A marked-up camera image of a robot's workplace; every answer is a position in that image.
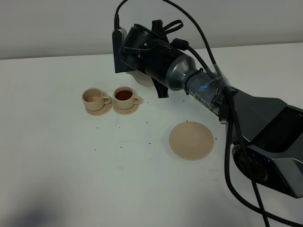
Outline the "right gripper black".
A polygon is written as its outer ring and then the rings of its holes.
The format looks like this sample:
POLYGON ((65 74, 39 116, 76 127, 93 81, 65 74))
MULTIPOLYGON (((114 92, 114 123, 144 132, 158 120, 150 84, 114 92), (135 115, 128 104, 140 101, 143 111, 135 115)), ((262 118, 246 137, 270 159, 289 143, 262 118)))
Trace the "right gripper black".
POLYGON ((170 45, 167 35, 177 29, 177 23, 164 26, 161 20, 153 20, 151 30, 134 24, 119 51, 125 64, 152 77, 158 98, 169 97, 165 78, 178 63, 178 50, 170 45))

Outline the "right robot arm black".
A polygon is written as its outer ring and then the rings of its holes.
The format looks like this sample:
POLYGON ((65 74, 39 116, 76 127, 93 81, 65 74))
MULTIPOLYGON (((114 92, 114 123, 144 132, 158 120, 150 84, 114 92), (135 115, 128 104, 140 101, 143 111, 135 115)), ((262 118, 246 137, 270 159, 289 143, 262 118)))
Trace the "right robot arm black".
POLYGON ((197 69, 196 53, 187 41, 167 34, 181 21, 147 29, 135 24, 129 32, 112 34, 115 71, 137 70, 150 76, 159 98, 169 90, 188 95, 227 121, 232 158, 237 168, 255 182, 294 198, 303 195, 303 112, 278 98, 255 97, 232 87, 216 65, 197 69))

